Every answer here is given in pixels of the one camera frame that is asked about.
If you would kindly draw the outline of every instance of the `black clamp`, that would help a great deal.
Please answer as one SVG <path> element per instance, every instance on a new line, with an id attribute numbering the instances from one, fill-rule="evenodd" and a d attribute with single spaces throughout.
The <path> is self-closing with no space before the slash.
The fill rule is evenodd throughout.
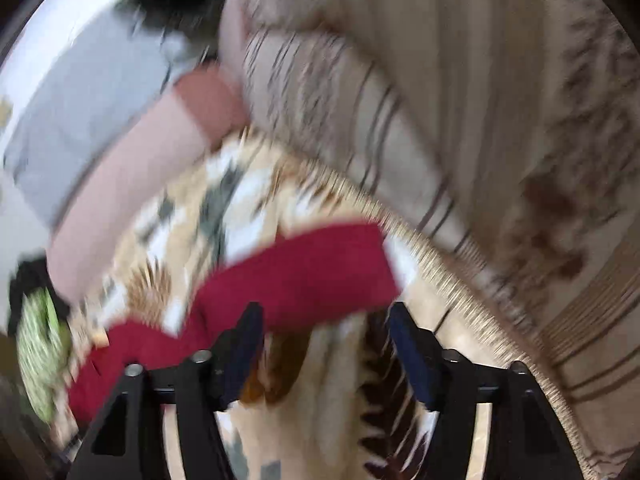
<path id="1" fill-rule="evenodd" d="M 529 369 L 473 364 L 418 328 L 406 307 L 389 311 L 388 330 L 418 401 L 439 412 L 418 480 L 464 480 L 476 405 L 492 404 L 484 480 L 582 480 L 554 410 Z M 235 329 L 177 367 L 129 365 L 92 422 L 68 480 L 170 480 L 162 404 L 176 404 L 187 480 L 234 480 L 215 412 L 240 396 L 264 336 L 262 309 L 247 307 Z"/>

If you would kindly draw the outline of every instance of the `red towel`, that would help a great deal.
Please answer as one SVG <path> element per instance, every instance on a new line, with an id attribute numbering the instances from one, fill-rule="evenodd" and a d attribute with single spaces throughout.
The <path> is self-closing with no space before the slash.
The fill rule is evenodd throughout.
<path id="1" fill-rule="evenodd" d="M 376 224 L 338 224 L 277 241 L 226 269 L 196 293 L 179 338 L 127 321 L 109 330 L 110 345 L 94 349 L 69 389 L 78 423 L 88 423 L 120 377 L 139 362 L 148 369 L 180 363 L 236 325 L 247 304 L 264 309 L 266 330 L 296 330 L 353 312 L 388 307 L 399 291 Z"/>

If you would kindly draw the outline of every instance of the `metal bolt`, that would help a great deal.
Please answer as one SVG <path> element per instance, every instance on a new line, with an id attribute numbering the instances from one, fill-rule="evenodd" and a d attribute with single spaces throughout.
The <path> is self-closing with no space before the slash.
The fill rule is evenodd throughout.
<path id="1" fill-rule="evenodd" d="M 194 355 L 191 356 L 191 360 L 194 363 L 204 363 L 211 359 L 211 352 L 209 350 L 198 350 Z"/>
<path id="2" fill-rule="evenodd" d="M 124 373 L 127 377 L 135 377 L 140 375 L 143 369 L 144 368 L 142 367 L 142 365 L 133 363 L 132 365 L 129 365 L 124 369 Z"/>
<path id="3" fill-rule="evenodd" d="M 442 358 L 445 361 L 451 361 L 452 363 L 457 363 L 462 360 L 462 354 L 453 348 L 445 348 L 442 351 Z"/>
<path id="4" fill-rule="evenodd" d="M 529 368 L 522 361 L 514 361 L 511 363 L 511 370 L 517 374 L 524 375 L 529 373 Z"/>

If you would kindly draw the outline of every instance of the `beige blanket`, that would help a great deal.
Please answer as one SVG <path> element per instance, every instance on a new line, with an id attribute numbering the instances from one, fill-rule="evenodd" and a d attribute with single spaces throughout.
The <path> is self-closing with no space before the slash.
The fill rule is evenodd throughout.
<path id="1" fill-rule="evenodd" d="M 286 153 L 264 135 L 247 131 L 229 139 L 150 200 L 124 233 L 104 286 L 72 317 L 76 352 L 67 379 L 97 328 L 133 316 L 174 333 L 188 309 L 190 289 L 212 266 L 237 261 L 276 237 L 377 216 L 373 203 L 364 207 L 367 201 L 346 186 L 338 188 L 321 168 Z M 194 237 L 205 202 L 213 214 L 209 220 L 219 219 L 222 228 L 215 236 Z M 438 337 L 444 346 L 475 362 L 497 365 L 490 346 L 478 341 L 462 313 L 453 312 L 441 323 L 449 300 L 434 279 L 434 272 L 442 272 L 438 263 L 432 264 L 435 253 L 424 241 L 412 240 L 409 231 L 387 228 L 385 252 L 401 299 L 417 323 L 430 329 L 441 324 Z M 375 371 L 396 360 L 386 346 L 381 320 L 357 314 L 307 334 L 268 335 L 253 380 L 287 383 L 286 391 L 274 398 L 263 390 L 255 394 L 245 389 L 241 402 L 217 414 L 238 480 L 416 476 L 437 415 L 415 400 L 404 374 L 397 382 L 394 374 Z M 73 421 L 63 392 L 58 407 L 56 431 L 65 440 Z M 370 418 L 382 409 L 385 420 L 402 421 L 393 432 Z M 479 407 L 469 479 L 482 478 L 489 413 L 486 406 Z M 174 408 L 166 410 L 164 432 L 172 478 L 183 478 Z"/>
<path id="2" fill-rule="evenodd" d="M 252 119 L 431 237 L 554 377 L 590 464 L 620 471 L 640 441 L 640 62 L 609 9 L 243 5 Z"/>

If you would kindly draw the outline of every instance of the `green cloth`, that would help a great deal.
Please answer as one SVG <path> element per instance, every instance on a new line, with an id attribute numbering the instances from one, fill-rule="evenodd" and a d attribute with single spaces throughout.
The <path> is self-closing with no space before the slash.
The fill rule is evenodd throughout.
<path id="1" fill-rule="evenodd" d="M 46 288 L 25 297 L 17 333 L 18 365 L 33 411 L 47 424 L 54 415 L 53 386 L 71 346 L 69 328 L 58 320 Z"/>

